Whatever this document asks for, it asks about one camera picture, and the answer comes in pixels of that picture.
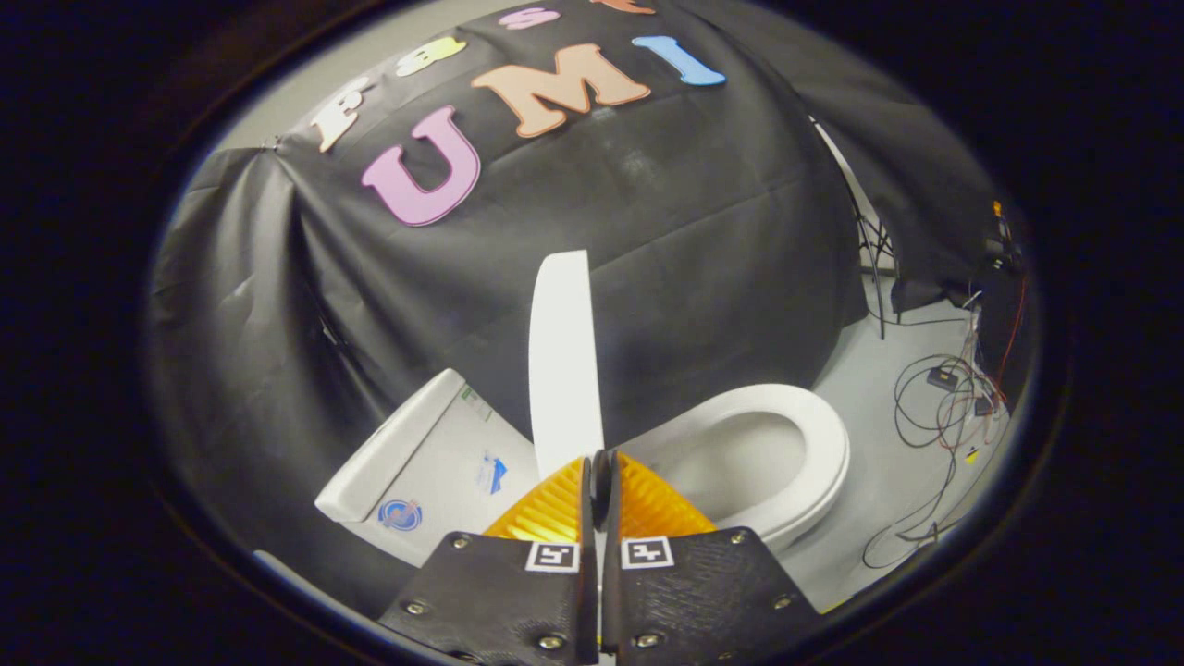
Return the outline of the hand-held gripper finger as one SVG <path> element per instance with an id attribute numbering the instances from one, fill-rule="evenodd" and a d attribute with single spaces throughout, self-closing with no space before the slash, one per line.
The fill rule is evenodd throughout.
<path id="1" fill-rule="evenodd" d="M 768 665 L 821 629 L 752 529 L 718 529 L 620 452 L 609 470 L 600 639 L 619 665 Z"/>
<path id="2" fill-rule="evenodd" d="M 476 665 L 596 662 L 591 475 L 575 459 L 482 534 L 445 534 L 380 623 Z"/>

